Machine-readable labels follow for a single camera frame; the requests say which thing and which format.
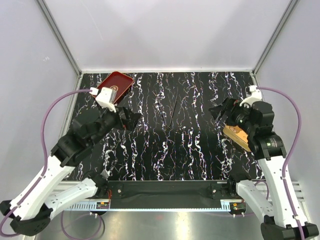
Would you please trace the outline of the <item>silver square tin lid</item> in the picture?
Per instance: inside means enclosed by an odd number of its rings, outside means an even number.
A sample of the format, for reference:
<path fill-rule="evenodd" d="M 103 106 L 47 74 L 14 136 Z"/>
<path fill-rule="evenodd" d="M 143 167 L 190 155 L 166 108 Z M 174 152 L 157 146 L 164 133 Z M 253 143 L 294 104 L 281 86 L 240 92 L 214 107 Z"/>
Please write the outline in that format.
<path fill-rule="evenodd" d="M 248 135 L 240 127 L 225 125 L 223 134 L 236 144 L 237 147 L 251 152 L 248 144 Z"/>

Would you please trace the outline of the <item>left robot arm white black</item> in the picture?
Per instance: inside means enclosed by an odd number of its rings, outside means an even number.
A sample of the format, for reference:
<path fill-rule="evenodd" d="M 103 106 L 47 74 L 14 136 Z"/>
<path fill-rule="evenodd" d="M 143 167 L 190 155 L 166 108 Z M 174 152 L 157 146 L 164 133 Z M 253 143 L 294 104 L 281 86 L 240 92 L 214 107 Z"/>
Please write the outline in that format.
<path fill-rule="evenodd" d="M 14 235 L 35 236 L 66 208 L 86 198 L 103 198 L 108 193 L 108 181 L 91 172 L 68 190 L 51 195 L 56 186 L 82 161 L 113 129 L 133 131 L 141 118 L 126 107 L 91 108 L 75 117 L 67 133 L 52 148 L 42 170 L 15 199 L 4 200 L 0 211 L 11 218 Z"/>

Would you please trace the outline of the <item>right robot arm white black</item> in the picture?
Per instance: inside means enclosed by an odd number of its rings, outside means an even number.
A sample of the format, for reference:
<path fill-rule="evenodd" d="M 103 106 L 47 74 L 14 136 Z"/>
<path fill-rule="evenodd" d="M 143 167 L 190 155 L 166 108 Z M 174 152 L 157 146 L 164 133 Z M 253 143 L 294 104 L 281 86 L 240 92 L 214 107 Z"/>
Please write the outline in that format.
<path fill-rule="evenodd" d="M 241 197 L 260 221 L 265 240 L 310 240 L 319 235 L 318 226 L 310 223 L 300 208 L 288 168 L 285 145 L 274 131 L 272 105 L 264 101 L 252 104 L 226 98 L 209 109 L 215 120 L 226 116 L 225 123 L 247 134 L 248 147 L 260 166 L 271 195 L 268 201 L 245 174 L 230 177 L 228 195 Z"/>

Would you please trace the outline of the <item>red lacquer tray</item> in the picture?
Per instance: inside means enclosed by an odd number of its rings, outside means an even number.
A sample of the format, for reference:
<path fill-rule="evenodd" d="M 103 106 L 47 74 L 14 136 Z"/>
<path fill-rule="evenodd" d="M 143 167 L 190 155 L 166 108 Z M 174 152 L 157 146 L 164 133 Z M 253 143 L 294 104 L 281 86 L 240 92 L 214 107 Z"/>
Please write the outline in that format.
<path fill-rule="evenodd" d="M 116 95 L 113 103 L 119 104 L 130 91 L 133 83 L 133 78 L 118 71 L 114 71 L 98 84 L 96 88 L 99 90 L 103 87 L 114 89 Z"/>

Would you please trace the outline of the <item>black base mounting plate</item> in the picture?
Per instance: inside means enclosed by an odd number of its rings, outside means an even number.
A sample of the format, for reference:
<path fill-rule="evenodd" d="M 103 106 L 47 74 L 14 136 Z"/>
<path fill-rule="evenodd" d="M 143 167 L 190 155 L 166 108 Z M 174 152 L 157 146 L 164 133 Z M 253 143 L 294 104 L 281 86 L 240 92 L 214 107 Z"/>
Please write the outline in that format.
<path fill-rule="evenodd" d="M 226 180 L 176 181 L 109 181 L 110 200 L 125 203 L 156 201 L 165 203 L 200 203 L 208 206 L 214 200 L 240 200 L 228 190 Z"/>

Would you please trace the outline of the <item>aluminium frame rail front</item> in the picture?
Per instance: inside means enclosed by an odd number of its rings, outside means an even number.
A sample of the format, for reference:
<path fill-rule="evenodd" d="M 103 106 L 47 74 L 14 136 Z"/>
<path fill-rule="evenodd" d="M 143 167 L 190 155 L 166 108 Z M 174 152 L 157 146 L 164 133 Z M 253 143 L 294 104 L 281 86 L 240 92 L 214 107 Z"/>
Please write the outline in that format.
<path fill-rule="evenodd" d="M 228 201 L 213 200 L 209 205 L 197 202 L 156 202 L 156 201 L 133 201 L 123 202 L 120 200 L 88 199 L 72 204 L 66 211 L 90 211 L 90 212 L 230 212 Z"/>

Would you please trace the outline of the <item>right aluminium corner post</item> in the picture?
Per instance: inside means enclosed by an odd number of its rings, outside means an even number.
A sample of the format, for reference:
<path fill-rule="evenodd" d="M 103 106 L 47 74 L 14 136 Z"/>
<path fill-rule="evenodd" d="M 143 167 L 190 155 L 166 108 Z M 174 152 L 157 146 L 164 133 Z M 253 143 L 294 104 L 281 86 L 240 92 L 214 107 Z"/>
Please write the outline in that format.
<path fill-rule="evenodd" d="M 288 22 L 289 18 L 291 17 L 292 13 L 294 12 L 294 10 L 299 2 L 300 2 L 299 0 L 290 0 L 289 1 L 286 9 L 284 10 L 284 12 L 278 22 L 278 24 L 275 27 L 270 39 L 268 40 L 267 45 L 265 46 L 259 60 L 257 61 L 255 67 L 252 70 L 252 73 L 254 75 L 257 75 L 257 73 L 261 69 L 267 56 L 269 55 L 270 51 L 272 50 L 272 47 L 276 43 L 279 35 L 281 34 L 282 30 L 284 29 L 286 23 Z"/>

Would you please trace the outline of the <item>aluminium corner post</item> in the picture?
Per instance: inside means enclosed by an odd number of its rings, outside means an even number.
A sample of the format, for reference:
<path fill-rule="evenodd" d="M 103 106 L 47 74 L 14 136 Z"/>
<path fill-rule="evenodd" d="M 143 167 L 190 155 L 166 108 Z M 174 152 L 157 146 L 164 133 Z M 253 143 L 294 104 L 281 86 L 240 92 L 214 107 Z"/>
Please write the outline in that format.
<path fill-rule="evenodd" d="M 47 3 L 45 0 L 35 0 L 37 3 L 40 11 L 42 12 L 49 28 L 51 29 L 54 37 L 56 38 L 61 50 L 63 51 L 65 57 L 67 58 L 71 68 L 73 69 L 74 73 L 77 77 L 79 77 L 82 73 L 82 70 L 78 66 L 75 58 L 73 57 L 70 48 L 68 47 Z"/>
<path fill-rule="evenodd" d="M 284 29 L 286 23 L 288 22 L 289 18 L 291 17 L 292 13 L 294 12 L 294 10 L 299 2 L 300 2 L 299 0 L 290 0 L 289 1 L 286 9 L 284 10 L 284 12 L 278 22 L 278 24 L 275 27 L 270 39 L 268 40 L 267 45 L 265 46 L 259 60 L 257 61 L 255 67 L 252 70 L 252 73 L 254 75 L 257 75 L 257 73 L 261 69 L 267 56 L 269 55 L 270 51 L 272 50 L 272 47 L 276 43 L 279 35 L 281 34 L 282 30 Z"/>

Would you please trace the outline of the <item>left aluminium corner post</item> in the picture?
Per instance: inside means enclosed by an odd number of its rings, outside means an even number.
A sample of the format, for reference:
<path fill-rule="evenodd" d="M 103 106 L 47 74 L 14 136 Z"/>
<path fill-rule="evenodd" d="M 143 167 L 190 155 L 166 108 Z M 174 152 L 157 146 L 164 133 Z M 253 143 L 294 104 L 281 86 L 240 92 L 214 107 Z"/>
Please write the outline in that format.
<path fill-rule="evenodd" d="M 82 70 L 78 66 L 75 58 L 73 57 L 70 48 L 68 47 L 47 3 L 45 0 L 35 0 L 37 3 L 40 11 L 42 12 L 49 28 L 51 29 L 54 37 L 56 38 L 61 50 L 63 51 L 65 57 L 67 58 L 71 68 L 73 69 L 74 73 L 77 77 L 79 77 L 82 73 Z"/>

